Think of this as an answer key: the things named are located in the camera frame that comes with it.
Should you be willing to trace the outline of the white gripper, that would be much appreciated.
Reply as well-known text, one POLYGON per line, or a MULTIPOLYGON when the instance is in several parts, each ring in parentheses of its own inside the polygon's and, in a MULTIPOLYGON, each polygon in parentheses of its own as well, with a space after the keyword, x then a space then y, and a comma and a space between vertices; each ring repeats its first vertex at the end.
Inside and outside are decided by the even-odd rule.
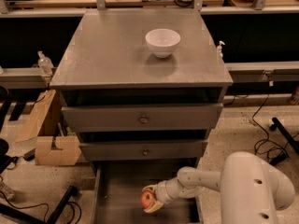
POLYGON ((169 204, 174 201, 174 199, 170 196, 170 194, 167 191, 166 184, 166 181, 162 181, 155 185, 147 185, 142 189, 142 192, 147 190, 153 193, 155 192, 156 199, 158 200, 144 201, 143 207, 146 213, 156 212, 160 210, 164 206, 164 204, 169 204))

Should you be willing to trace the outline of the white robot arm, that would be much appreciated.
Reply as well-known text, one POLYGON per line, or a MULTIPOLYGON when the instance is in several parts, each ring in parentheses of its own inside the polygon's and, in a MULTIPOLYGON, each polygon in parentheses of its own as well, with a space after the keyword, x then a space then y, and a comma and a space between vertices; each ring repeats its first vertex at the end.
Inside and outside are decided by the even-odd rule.
POLYGON ((177 176, 142 189, 141 205, 153 213, 174 200, 190 199, 200 188, 221 194, 221 224, 278 224, 277 212, 290 207, 295 189, 280 170, 248 152, 236 152, 219 172, 182 167, 177 176))

